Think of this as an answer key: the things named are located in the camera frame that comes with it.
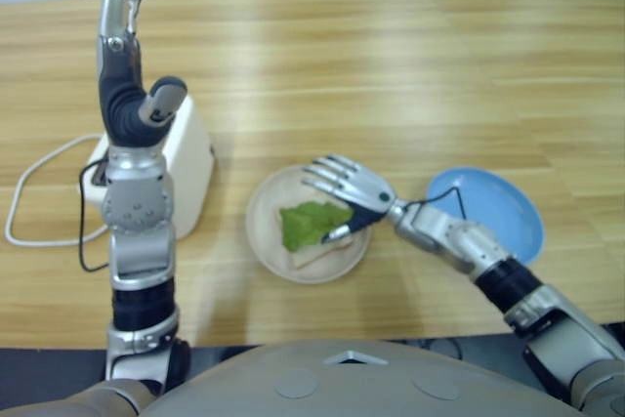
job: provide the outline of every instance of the gray floor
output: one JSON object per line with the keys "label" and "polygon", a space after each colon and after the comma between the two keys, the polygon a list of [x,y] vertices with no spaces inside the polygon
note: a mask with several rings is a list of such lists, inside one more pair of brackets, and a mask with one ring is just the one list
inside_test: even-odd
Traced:
{"label": "gray floor", "polygon": [[[457,344],[463,359],[542,390],[522,359],[522,342],[512,334],[462,337]],[[457,350],[445,339],[401,341],[457,358]],[[215,366],[236,348],[194,349],[190,376]],[[0,349],[0,410],[17,405],[60,399],[101,381],[104,351],[36,351]]]}

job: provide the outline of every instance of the wooden plate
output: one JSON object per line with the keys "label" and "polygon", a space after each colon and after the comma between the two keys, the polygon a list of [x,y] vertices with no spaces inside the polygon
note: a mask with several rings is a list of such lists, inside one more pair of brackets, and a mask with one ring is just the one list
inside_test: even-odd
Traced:
{"label": "wooden plate", "polygon": [[290,166],[273,173],[256,189],[247,207],[247,238],[258,259],[273,273],[299,283],[329,282],[345,275],[362,259],[369,245],[371,228],[354,234],[354,241],[349,246],[334,249],[300,269],[295,269],[290,253],[282,246],[279,209],[294,207],[307,201],[330,201],[347,207],[338,199],[304,186],[302,178],[308,174],[302,168]]}

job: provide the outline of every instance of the wood grain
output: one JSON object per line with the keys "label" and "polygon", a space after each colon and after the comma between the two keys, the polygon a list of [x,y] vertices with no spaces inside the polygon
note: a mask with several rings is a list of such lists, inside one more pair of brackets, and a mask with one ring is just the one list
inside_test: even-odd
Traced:
{"label": "wood grain", "polygon": [[[100,132],[100,0],[0,6],[0,213],[34,160]],[[195,346],[506,331],[480,292],[380,224],[337,281],[290,283],[254,259],[244,213],[271,172],[329,151],[423,195],[450,166],[496,171],[545,222],[532,266],[596,321],[625,319],[623,0],[145,0],[146,84],[187,81],[218,155],[178,245],[181,334]],[[29,181],[15,232],[73,237],[74,149]],[[88,214],[90,228],[99,214]],[[0,347],[99,348],[107,273],[73,248],[0,242]],[[106,260],[106,239],[86,246]]]}

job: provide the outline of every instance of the power cord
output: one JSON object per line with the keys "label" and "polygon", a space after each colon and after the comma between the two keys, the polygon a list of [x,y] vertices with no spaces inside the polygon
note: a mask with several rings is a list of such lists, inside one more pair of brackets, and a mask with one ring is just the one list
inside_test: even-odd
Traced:
{"label": "power cord", "polygon": [[85,263],[85,256],[83,252],[83,244],[84,244],[84,240],[86,239],[86,238],[83,238],[85,234],[85,185],[84,185],[85,173],[87,173],[94,166],[98,166],[104,163],[105,161],[108,161],[108,157],[106,156],[99,160],[92,161],[80,171],[80,176],[78,177],[78,187],[80,188],[80,226],[78,228],[78,262],[80,263],[80,267],[82,268],[84,272],[97,272],[97,271],[101,271],[102,269],[106,269],[108,267],[108,263],[105,263],[95,268],[90,268]]}
{"label": "power cord", "polygon": [[458,204],[460,205],[460,213],[462,214],[462,218],[464,220],[467,220],[467,213],[465,212],[465,204],[462,201],[462,194],[460,193],[460,189],[457,186],[452,186],[451,188],[449,188],[448,190],[446,190],[442,194],[439,194],[439,195],[437,195],[435,197],[432,197],[430,199],[412,200],[412,201],[408,202],[403,207],[403,211],[407,212],[408,208],[413,206],[413,205],[429,204],[429,203],[436,202],[438,200],[444,199],[447,195],[449,195],[451,192],[454,192],[454,191],[456,192],[456,196],[458,197]]}
{"label": "power cord", "polygon": [[441,339],[419,339],[419,347],[421,349],[425,349],[426,351],[432,350],[432,344],[438,340],[448,342],[453,347],[454,352],[456,353],[455,358],[458,360],[462,360],[464,358],[464,354],[462,353],[462,347],[457,339],[453,337],[446,337]]}
{"label": "power cord", "polygon": [[[20,246],[20,247],[24,247],[24,248],[53,248],[53,247],[63,247],[63,246],[76,246],[78,244],[86,243],[88,241],[91,241],[92,239],[97,238],[98,236],[100,236],[101,234],[103,234],[107,230],[107,226],[104,225],[104,226],[100,227],[99,229],[96,229],[94,232],[89,233],[86,236],[83,236],[84,235],[84,230],[82,229],[79,238],[76,238],[76,239],[53,239],[53,240],[25,240],[25,239],[19,239],[19,238],[15,238],[13,236],[13,233],[12,233],[13,220],[16,217],[16,212],[18,210],[18,204],[20,203],[21,192],[22,192],[23,187],[26,184],[26,181],[28,180],[28,178],[30,178],[30,176],[37,169],[39,169],[41,166],[45,165],[47,162],[49,162],[53,158],[59,156],[61,153],[63,153],[64,151],[67,151],[68,149],[72,148],[73,146],[77,146],[78,144],[82,144],[83,142],[86,142],[86,141],[99,140],[101,138],[102,138],[102,134],[88,134],[86,136],[79,137],[78,139],[74,139],[73,141],[68,142],[64,146],[60,146],[56,150],[50,152],[49,154],[47,154],[43,158],[39,159],[34,164],[32,164],[28,169],[26,169],[26,171],[23,172],[23,174],[20,176],[20,179],[18,180],[18,183],[16,184],[16,191],[15,191],[15,193],[13,195],[13,201],[11,202],[11,206],[9,208],[9,215],[7,216],[7,222],[6,222],[5,226],[4,226],[4,236],[5,236],[5,238],[7,238],[7,241],[9,241],[11,244],[14,244],[14,245]],[[83,206],[83,210],[81,210],[81,212],[83,213],[83,216],[84,216],[84,196],[82,195],[82,190],[83,190],[82,179],[84,177],[85,171],[86,171],[86,169],[81,171],[81,173],[80,173],[80,175],[81,175],[80,176],[81,200],[82,200],[82,204],[83,204],[82,205]]]}

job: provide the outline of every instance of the green lettuce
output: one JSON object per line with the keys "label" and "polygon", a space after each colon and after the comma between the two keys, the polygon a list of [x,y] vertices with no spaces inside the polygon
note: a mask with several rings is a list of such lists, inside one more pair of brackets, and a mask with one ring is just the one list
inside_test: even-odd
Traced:
{"label": "green lettuce", "polygon": [[347,222],[354,211],[342,209],[330,202],[304,202],[291,209],[280,209],[282,245],[295,253],[306,245],[315,245],[336,227]]}

